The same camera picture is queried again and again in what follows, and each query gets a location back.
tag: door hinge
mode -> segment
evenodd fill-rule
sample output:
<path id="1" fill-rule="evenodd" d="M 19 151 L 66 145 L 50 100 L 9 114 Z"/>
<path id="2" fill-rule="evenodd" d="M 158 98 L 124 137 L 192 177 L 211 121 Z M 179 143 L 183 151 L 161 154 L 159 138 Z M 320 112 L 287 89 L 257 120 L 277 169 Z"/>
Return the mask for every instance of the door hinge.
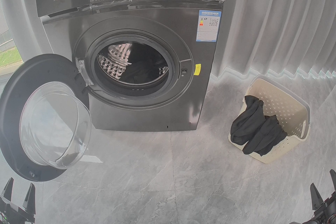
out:
<path id="1" fill-rule="evenodd" d="M 76 66 L 78 68 L 78 71 L 81 73 L 86 83 L 86 86 L 93 85 L 92 80 L 90 79 L 89 75 L 86 72 L 84 60 L 76 58 Z"/>

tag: grass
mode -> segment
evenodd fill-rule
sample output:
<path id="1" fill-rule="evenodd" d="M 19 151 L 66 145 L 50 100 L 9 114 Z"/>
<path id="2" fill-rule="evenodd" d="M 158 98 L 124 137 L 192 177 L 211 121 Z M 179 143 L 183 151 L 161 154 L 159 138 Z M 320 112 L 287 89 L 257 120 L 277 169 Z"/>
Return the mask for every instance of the grass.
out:
<path id="1" fill-rule="evenodd" d="M 17 62 L 19 60 L 21 60 L 21 56 L 16 47 L 4 52 L 0 52 L 0 67 Z"/>

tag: yellow warning sticker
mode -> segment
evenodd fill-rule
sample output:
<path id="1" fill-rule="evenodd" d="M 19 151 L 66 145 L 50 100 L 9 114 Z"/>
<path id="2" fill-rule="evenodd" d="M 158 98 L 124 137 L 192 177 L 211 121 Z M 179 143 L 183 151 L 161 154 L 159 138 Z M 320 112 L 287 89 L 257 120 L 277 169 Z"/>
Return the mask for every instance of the yellow warning sticker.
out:
<path id="1" fill-rule="evenodd" d="M 198 63 L 195 65 L 195 72 L 194 72 L 194 75 L 199 75 L 201 72 L 201 64 Z"/>

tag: window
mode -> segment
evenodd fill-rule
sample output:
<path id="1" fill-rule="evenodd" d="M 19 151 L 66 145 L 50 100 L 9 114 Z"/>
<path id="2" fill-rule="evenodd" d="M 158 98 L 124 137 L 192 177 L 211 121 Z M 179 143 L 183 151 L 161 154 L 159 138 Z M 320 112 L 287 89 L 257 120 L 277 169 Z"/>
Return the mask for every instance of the window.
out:
<path id="1" fill-rule="evenodd" d="M 23 63 L 9 31 L 0 0 L 0 78 L 13 73 Z"/>

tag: door glass window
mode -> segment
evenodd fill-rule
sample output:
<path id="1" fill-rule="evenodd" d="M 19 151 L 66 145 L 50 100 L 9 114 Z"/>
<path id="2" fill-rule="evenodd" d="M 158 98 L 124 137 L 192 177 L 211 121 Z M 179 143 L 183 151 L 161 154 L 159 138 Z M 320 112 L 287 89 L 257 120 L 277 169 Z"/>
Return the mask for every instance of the door glass window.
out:
<path id="1" fill-rule="evenodd" d="M 42 85 L 24 106 L 20 140 L 35 163 L 58 169 L 70 167 L 83 156 L 90 135 L 90 113 L 64 83 Z"/>

